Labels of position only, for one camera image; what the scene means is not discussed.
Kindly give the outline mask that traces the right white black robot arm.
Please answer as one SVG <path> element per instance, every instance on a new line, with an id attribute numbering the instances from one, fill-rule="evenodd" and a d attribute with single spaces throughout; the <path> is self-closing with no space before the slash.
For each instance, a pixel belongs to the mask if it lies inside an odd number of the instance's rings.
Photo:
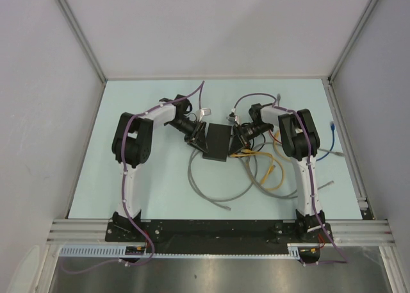
<path id="1" fill-rule="evenodd" d="M 290 158 L 297 184 L 295 234 L 302 242 L 311 242 L 325 223 L 318 198 L 315 165 L 320 139 L 308 109 L 286 110 L 272 104 L 254 104 L 249 109 L 252 123 L 235 124 L 229 155 L 249 153 L 250 140 L 279 128 L 285 155 Z"/>

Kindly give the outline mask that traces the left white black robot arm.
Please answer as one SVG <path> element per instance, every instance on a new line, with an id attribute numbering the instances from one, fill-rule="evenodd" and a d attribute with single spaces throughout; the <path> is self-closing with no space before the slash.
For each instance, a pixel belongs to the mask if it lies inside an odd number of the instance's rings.
<path id="1" fill-rule="evenodd" d="M 191 112 L 188 98 L 178 95 L 175 100 L 160 99 L 158 105 L 143 113 L 124 112 L 120 116 L 111 150 L 122 167 L 121 199 L 112 221 L 127 241 L 137 240 L 142 233 L 139 224 L 142 204 L 136 194 L 135 180 L 138 170 L 150 157 L 155 127 L 170 125 L 184 134 L 189 146 L 208 152 L 206 122 L 201 117 L 190 120 Z"/>

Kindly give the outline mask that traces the black network switch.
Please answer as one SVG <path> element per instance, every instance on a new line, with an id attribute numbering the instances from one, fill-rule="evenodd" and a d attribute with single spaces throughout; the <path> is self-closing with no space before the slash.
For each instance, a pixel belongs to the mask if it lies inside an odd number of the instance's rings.
<path id="1" fill-rule="evenodd" d="M 206 135 L 208 152 L 202 158 L 218 162 L 226 162 L 231 140 L 230 125 L 210 123 Z"/>

